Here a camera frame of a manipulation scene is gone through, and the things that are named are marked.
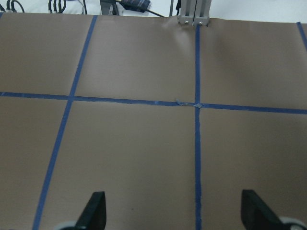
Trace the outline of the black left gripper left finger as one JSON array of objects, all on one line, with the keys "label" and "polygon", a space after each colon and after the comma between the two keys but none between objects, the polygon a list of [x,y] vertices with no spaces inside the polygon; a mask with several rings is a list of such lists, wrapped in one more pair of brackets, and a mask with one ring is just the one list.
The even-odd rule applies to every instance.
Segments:
[{"label": "black left gripper left finger", "polygon": [[94,192],[78,218],[75,230],[104,230],[106,227],[105,192]]}]

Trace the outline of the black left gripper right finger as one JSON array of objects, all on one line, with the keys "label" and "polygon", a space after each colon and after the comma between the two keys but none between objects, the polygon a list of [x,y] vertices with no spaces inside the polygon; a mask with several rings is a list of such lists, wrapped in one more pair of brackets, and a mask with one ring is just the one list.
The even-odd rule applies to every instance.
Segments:
[{"label": "black left gripper right finger", "polygon": [[284,230],[284,224],[254,190],[242,190],[241,221],[246,230]]}]

